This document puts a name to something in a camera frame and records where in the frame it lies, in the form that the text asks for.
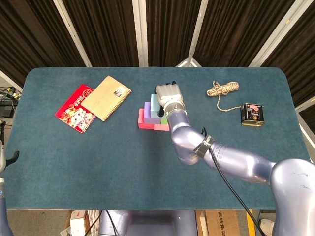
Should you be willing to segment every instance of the spiral notebook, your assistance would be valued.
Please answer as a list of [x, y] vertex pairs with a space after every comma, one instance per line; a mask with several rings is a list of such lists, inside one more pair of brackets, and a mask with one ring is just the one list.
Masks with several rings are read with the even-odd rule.
[[130, 93], [131, 89], [113, 77], [107, 76], [82, 102], [82, 106], [102, 121], [106, 121]]
[[80, 133], [84, 133], [95, 119], [95, 116], [81, 104], [92, 91], [93, 89], [90, 87], [81, 85], [56, 112], [55, 117]]

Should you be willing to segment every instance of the beige notebook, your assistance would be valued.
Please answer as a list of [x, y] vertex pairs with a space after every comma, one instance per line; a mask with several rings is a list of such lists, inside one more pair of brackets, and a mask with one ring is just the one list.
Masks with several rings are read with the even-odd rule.
[[106, 121], [130, 93], [131, 89], [107, 76], [81, 105]]

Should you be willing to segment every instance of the building block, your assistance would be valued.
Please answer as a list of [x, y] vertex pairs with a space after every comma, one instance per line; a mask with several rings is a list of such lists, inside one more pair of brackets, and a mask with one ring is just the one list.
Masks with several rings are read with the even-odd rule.
[[169, 126], [168, 124], [155, 124], [154, 130], [169, 131]]
[[163, 117], [158, 116], [159, 103], [158, 96], [156, 94], [151, 94], [151, 118], [166, 118], [165, 114]]
[[139, 109], [138, 126], [140, 129], [154, 129], [154, 124], [144, 123], [144, 109]]
[[161, 124], [161, 118], [151, 118], [151, 102], [144, 103], [144, 122], [146, 124]]
[[167, 119], [166, 118], [161, 119], [161, 124], [167, 124], [168, 125]]

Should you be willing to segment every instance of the red notebook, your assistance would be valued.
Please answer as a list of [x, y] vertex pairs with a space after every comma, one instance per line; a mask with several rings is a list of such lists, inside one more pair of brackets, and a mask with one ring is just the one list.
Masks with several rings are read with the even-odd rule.
[[81, 102], [93, 91], [92, 88], [81, 85], [74, 94], [56, 112], [55, 117], [67, 123], [80, 133], [84, 133], [95, 119], [95, 115], [81, 106]]

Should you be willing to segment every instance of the table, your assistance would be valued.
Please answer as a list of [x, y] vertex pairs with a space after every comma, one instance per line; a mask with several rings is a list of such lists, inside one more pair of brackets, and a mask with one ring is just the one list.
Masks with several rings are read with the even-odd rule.
[[[95, 119], [80, 134], [54, 117], [81, 84], [96, 88], [107, 75], [132, 94], [106, 122]], [[205, 126], [217, 142], [271, 161], [309, 160], [286, 77], [277, 68], [36, 68], [27, 76], [5, 151], [7, 157], [20, 151], [4, 173], [8, 209], [242, 208], [203, 161], [180, 163], [169, 132], [138, 128], [138, 110], [154, 87], [173, 80], [192, 126]], [[222, 108], [262, 104], [266, 123], [244, 126], [239, 110], [218, 111], [217, 98], [206, 96], [212, 80], [240, 84], [221, 98]], [[228, 179], [249, 208], [275, 208], [267, 185]]]

